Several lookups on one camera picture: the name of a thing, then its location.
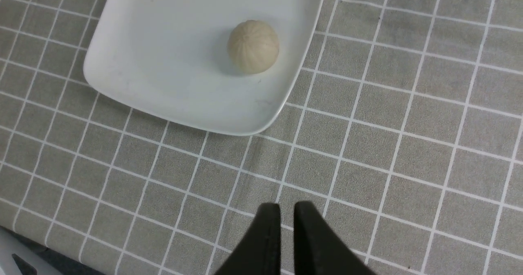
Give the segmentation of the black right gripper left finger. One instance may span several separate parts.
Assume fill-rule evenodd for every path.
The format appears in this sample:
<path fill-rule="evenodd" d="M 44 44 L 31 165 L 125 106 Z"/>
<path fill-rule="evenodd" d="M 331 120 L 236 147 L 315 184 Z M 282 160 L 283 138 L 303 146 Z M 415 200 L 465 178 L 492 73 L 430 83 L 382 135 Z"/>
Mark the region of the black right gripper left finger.
<path fill-rule="evenodd" d="M 216 275 L 279 275 L 281 270 L 281 212 L 276 203 L 262 203 Z"/>

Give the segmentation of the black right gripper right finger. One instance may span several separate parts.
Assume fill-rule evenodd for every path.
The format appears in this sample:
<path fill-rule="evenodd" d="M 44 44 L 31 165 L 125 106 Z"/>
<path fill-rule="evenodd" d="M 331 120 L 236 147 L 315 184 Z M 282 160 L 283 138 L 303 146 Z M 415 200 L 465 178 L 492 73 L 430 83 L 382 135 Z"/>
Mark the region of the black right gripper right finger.
<path fill-rule="evenodd" d="M 294 206 L 293 240 L 296 275 L 374 275 L 310 201 Z"/>

